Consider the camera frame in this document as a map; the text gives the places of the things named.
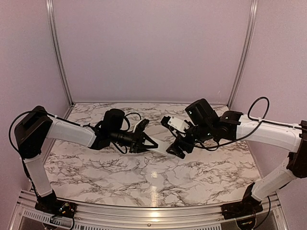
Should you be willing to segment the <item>white remote control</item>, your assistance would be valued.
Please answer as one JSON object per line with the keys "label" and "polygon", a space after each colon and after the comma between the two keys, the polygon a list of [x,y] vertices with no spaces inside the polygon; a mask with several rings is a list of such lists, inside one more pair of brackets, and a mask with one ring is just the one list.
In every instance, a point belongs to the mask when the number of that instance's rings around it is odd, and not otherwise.
{"label": "white remote control", "polygon": [[165,141],[162,141],[162,140],[158,140],[156,138],[152,138],[152,140],[158,144],[158,147],[157,148],[151,148],[151,149],[148,149],[149,151],[152,151],[154,153],[157,153],[157,154],[160,154],[162,156],[165,156],[165,157],[169,157],[169,158],[175,158],[176,155],[173,155],[173,154],[170,154],[170,153],[167,153],[167,149],[168,147],[170,146],[170,144],[168,142],[165,142]]}

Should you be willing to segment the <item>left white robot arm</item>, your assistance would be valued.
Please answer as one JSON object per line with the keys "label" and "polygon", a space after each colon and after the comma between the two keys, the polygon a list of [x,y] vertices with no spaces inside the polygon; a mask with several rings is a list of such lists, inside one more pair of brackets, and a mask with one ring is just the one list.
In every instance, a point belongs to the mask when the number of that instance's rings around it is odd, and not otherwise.
{"label": "left white robot arm", "polygon": [[36,106],[31,111],[18,115],[9,127],[9,141],[19,153],[26,176],[29,178],[37,198],[42,198],[42,206],[50,213],[60,210],[41,159],[41,148],[47,138],[76,143],[92,150],[102,150],[113,143],[124,146],[126,152],[143,153],[159,147],[158,143],[145,132],[149,120],[141,120],[133,131],[123,130],[123,122],[128,123],[125,112],[110,109],[103,120],[95,126],[80,125],[48,113],[44,107]]}

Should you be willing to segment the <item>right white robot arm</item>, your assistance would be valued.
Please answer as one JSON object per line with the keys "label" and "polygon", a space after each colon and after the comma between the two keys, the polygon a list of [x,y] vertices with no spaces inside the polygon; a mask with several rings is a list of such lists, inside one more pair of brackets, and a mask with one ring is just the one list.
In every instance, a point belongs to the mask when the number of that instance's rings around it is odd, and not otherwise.
{"label": "right white robot arm", "polygon": [[220,140],[226,145],[241,140],[249,140],[288,150],[288,157],[267,176],[253,182],[238,203],[238,211],[247,215],[257,203],[265,197],[283,188],[295,179],[307,176],[307,123],[278,123],[255,118],[250,114],[237,111],[226,111],[222,116],[214,111],[205,99],[199,99],[186,109],[190,121],[182,121],[175,117],[165,116],[161,124],[170,131],[175,130],[177,137],[167,149],[168,153],[184,158],[194,148],[204,149],[204,142],[213,140],[215,146],[206,150],[214,151],[222,147]]}

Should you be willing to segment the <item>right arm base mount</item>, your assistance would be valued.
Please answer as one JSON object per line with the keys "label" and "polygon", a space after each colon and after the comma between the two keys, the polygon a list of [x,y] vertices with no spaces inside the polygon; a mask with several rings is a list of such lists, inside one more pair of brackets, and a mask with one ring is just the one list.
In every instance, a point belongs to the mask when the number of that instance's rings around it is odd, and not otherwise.
{"label": "right arm base mount", "polygon": [[254,215],[263,211],[261,202],[233,202],[221,205],[224,219],[240,218],[248,215]]}

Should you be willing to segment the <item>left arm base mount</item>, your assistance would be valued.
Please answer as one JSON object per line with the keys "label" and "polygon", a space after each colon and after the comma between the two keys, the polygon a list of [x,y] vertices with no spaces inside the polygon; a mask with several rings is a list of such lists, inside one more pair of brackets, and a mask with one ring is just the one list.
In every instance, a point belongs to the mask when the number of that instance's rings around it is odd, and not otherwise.
{"label": "left arm base mount", "polygon": [[37,202],[35,204],[36,210],[66,218],[73,218],[76,208],[76,203],[61,200],[56,200],[53,203]]}

